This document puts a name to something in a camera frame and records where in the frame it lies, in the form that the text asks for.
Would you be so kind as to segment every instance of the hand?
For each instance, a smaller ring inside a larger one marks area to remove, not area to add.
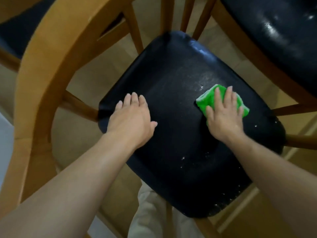
[[[107,133],[113,133],[121,140],[128,138],[134,149],[140,148],[153,136],[157,122],[152,121],[143,95],[133,92],[119,101],[111,115]]]
[[[210,133],[223,143],[227,143],[233,135],[244,134],[242,114],[243,107],[237,110],[237,95],[232,92],[232,86],[227,88],[224,95],[224,103],[220,97],[220,91],[215,90],[215,110],[206,107],[208,129]]]

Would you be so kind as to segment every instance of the pants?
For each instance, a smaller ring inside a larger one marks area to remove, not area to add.
[[[128,238],[166,237],[166,201],[142,181],[139,208],[131,222]],[[195,221],[172,208],[176,238],[204,238]]]

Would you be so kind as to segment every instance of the white surface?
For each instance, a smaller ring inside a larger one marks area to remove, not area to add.
[[[0,187],[2,186],[13,151],[13,131],[13,125],[0,112]],[[97,217],[94,218],[88,234],[92,238],[116,238]]]

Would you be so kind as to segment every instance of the green microfiber towel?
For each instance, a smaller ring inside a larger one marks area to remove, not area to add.
[[[200,110],[203,112],[204,116],[206,117],[206,106],[210,106],[213,109],[215,109],[214,104],[214,95],[215,95],[215,89],[216,87],[219,87],[220,96],[222,101],[224,101],[224,95],[226,93],[227,88],[224,86],[221,86],[219,84],[215,84],[211,89],[207,90],[204,94],[200,95],[199,98],[196,99],[196,104],[200,108]],[[242,98],[237,94],[237,109],[242,106],[244,109],[244,113],[242,117],[245,117],[249,114],[250,109],[247,108],[242,101]]]

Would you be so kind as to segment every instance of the black leather seat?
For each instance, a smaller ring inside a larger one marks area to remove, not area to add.
[[[280,154],[285,130],[264,101],[225,63],[180,31],[153,40],[99,104],[99,128],[105,133],[116,103],[126,93],[145,96],[158,126],[127,164],[189,217],[215,215],[251,183],[232,152],[210,135],[194,104],[214,84],[233,85],[250,108],[243,120],[246,134]]]
[[[38,24],[55,0],[41,0],[18,16],[0,24],[0,47],[21,59]],[[123,18],[121,13],[103,32],[115,27]]]
[[[317,0],[221,0],[255,44],[317,97]]]

